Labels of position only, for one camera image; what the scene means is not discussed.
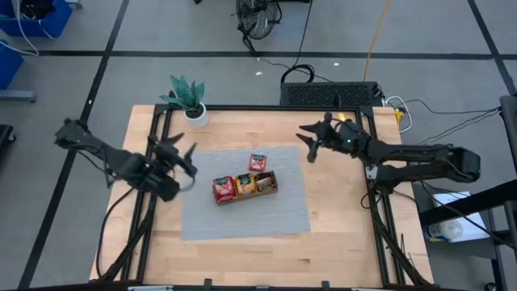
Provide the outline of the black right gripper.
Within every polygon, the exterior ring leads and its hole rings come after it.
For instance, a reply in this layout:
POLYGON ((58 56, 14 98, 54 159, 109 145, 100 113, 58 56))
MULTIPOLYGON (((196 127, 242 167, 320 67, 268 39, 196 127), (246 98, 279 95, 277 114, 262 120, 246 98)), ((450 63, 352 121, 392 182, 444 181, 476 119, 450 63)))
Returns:
POLYGON ((299 128, 317 136, 315 141, 311 137, 296 134, 309 147, 307 154, 309 163, 315 162, 320 145, 352 157, 368 156, 371 136, 350 119, 339 120, 333 118, 330 112, 326 112, 322 122, 300 125, 299 128))

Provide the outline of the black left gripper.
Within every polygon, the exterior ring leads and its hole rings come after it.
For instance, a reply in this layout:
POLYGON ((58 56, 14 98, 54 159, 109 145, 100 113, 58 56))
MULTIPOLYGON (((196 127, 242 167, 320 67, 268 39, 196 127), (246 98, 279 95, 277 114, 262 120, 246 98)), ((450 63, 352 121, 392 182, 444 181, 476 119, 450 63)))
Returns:
POLYGON ((167 137, 158 140, 155 136, 148 136, 148 141, 153 146, 155 158, 163 165, 174 170, 176 166, 182 167, 184 172, 191 177, 195 177, 198 169, 192 162, 192 155, 194 154, 197 143, 194 142, 183 157, 179 155, 179 150, 174 146, 184 136, 184 133, 178 133, 173 137, 167 137))

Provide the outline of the red strawberry tea packet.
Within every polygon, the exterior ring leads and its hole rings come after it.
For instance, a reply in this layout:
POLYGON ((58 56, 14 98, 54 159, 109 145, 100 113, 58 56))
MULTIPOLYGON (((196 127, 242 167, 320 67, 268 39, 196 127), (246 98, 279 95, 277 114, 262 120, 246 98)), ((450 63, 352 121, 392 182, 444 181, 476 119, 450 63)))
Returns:
POLYGON ((261 154, 251 154, 250 155, 250 163, 249 170, 264 172, 267 165, 267 157, 261 154))
POLYGON ((218 205, 237 198, 235 183, 231 176, 214 179, 213 192, 218 205))

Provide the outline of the beige vanilla cinnamon tea packet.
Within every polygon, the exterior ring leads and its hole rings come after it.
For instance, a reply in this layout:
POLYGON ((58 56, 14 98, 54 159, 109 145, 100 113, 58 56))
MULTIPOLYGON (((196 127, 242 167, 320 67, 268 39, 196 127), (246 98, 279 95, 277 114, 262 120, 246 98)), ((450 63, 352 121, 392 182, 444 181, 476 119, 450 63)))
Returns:
POLYGON ((254 181, 258 192, 265 192, 275 186, 275 180, 271 172, 257 174, 254 177, 254 181))

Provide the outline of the orange mango tea packet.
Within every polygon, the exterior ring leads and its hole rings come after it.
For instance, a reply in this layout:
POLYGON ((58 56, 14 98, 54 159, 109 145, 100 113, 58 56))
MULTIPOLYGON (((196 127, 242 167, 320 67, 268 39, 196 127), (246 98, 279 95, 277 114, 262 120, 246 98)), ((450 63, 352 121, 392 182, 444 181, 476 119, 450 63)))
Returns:
POLYGON ((252 174, 238 175, 235 178, 237 194, 246 196, 256 192, 255 180, 252 174))

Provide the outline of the wooden tea organizer box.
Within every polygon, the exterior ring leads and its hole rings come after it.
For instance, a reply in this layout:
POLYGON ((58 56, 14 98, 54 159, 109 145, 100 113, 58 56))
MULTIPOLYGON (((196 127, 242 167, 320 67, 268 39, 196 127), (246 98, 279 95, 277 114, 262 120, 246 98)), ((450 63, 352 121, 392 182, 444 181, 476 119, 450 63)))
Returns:
MULTIPOLYGON (((255 193, 252 193, 252 194, 249 194, 249 195, 246 195, 246 196, 239 196, 237 194, 237 198, 235 200, 226 201, 225 203, 222 203, 222 204, 219 204, 219 205, 216 204, 216 205, 217 206, 228 205, 228 204, 232 204, 232 203, 235 203, 235 202, 240 202, 240 201, 244 201, 244 200, 250 200, 250 199, 258 198, 260 196, 266 196, 266 195, 277 193, 279 187, 278 187, 278 182, 277 182, 277 179, 276 179, 276 176, 275 176, 275 172, 274 171, 266 171, 266 172, 271 172, 273 174, 273 177, 274 177, 274 180, 275 180, 275 186, 272 189, 269 189, 269 190, 267 190, 265 192, 258 192, 256 190, 255 193)), ((264 172, 255 172, 255 173, 246 173, 246 174, 252 174, 253 176, 256 176, 259 173, 264 173, 264 172)), ((237 175, 231 176, 231 177, 233 178, 233 181, 235 183, 235 178, 237 177, 237 175)))

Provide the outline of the black perforated computer case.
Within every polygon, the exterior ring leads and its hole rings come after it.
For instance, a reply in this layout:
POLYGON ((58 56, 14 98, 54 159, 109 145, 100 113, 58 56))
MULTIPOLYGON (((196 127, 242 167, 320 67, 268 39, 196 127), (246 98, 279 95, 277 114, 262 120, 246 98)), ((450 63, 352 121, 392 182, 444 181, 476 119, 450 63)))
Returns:
POLYGON ((280 104, 302 107, 381 107, 385 97, 377 82, 285 82, 280 104))

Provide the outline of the green snake plant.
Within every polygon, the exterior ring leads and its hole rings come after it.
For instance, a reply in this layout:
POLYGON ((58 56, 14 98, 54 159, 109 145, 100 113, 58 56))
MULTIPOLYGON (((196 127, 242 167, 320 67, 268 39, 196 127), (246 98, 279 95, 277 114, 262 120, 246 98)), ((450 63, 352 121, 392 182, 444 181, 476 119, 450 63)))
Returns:
POLYGON ((196 81, 188 83, 183 75, 177 78, 172 74, 170 75, 170 82, 172 95, 168 93, 167 95, 160 95, 159 98, 166 103, 182 108, 184 111, 197 111, 205 94, 204 83, 197 84, 196 81))

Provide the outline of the grey woven placemat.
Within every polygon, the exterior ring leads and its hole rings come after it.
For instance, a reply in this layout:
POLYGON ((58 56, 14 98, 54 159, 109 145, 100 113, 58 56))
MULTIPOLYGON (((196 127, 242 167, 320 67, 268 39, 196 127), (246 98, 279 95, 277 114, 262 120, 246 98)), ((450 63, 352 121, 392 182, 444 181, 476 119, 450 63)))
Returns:
POLYGON ((296 147, 197 152, 192 189, 183 199, 181 239, 204 240, 300 234, 310 232, 304 179, 296 147), (279 182, 277 193, 218 206, 212 181, 245 174, 252 154, 267 157, 267 169, 279 182))

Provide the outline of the thin black diagonal brace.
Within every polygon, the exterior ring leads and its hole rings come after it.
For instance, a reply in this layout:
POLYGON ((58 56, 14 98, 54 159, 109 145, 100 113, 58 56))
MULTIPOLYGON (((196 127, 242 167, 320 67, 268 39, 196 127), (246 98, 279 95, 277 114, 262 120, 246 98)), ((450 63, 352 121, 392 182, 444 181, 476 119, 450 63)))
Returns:
POLYGON ((147 231, 147 229, 151 227, 152 222, 153 218, 151 217, 146 217, 142 221, 142 223, 137 229, 137 232, 128 241, 128 243, 121 251, 117 259, 114 261, 114 263, 108 268, 108 270, 103 275, 99 275, 98 281, 111 281, 115 279, 116 275, 119 273, 120 269, 123 267, 127 259, 132 255, 135 246, 141 240, 142 236, 147 231))
POLYGON ((421 276, 418 270, 411 264, 405 253, 398 246, 394 237, 389 233, 388 228, 382 222, 378 212, 372 213, 372 221, 375 231, 386 241, 388 247, 391 249, 394 261, 401 266, 414 286, 432 286, 432 283, 421 276))

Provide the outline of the black floor fan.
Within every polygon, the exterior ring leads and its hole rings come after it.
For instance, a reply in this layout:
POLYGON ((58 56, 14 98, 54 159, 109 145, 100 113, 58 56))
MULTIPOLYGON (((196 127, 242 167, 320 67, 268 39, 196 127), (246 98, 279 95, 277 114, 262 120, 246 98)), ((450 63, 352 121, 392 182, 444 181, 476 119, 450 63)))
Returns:
POLYGON ((236 0, 236 16, 242 42, 255 57, 258 54, 252 41, 267 37, 280 23, 283 12, 278 0, 236 0))

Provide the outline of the clear plastic tub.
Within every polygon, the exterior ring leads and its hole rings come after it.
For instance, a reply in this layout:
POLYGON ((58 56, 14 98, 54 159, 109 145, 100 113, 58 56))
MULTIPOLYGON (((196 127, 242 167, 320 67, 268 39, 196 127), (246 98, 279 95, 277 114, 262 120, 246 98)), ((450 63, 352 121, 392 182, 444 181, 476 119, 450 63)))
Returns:
POLYGON ((422 231, 424 237, 434 243, 460 238, 464 228, 457 220, 448 220, 425 226, 422 231))

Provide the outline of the white cardboard box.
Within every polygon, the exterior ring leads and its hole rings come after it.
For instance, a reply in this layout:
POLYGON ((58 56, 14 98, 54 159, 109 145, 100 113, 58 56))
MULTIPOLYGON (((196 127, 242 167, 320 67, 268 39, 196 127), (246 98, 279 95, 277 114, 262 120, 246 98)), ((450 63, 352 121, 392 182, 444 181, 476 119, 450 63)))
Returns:
MULTIPOLYGON (((435 206, 442 206, 469 196, 469 192, 438 193, 433 195, 433 203, 435 206)), ((479 213, 469 214, 466 218, 459 217, 454 220, 457 220, 463 226, 464 233, 460 238, 447 241, 448 243, 460 243, 490 237, 485 231, 481 230, 481 228, 486 230, 486 226, 479 213)))

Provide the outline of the blue plastic bin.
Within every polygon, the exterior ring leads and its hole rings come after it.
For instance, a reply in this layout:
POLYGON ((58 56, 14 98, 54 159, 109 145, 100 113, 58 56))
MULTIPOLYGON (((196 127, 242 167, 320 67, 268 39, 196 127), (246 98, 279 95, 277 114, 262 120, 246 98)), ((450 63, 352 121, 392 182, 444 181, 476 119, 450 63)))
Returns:
POLYGON ((8 36, 57 38, 71 15, 65 0, 0 0, 0 30, 8 36))

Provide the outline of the black rig upright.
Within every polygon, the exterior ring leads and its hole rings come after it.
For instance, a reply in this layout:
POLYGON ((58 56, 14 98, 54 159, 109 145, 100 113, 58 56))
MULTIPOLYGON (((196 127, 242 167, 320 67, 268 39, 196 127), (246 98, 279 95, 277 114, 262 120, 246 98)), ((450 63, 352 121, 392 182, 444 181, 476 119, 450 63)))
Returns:
POLYGON ((517 173, 517 96, 505 95, 500 99, 501 117, 505 126, 512 161, 517 173))

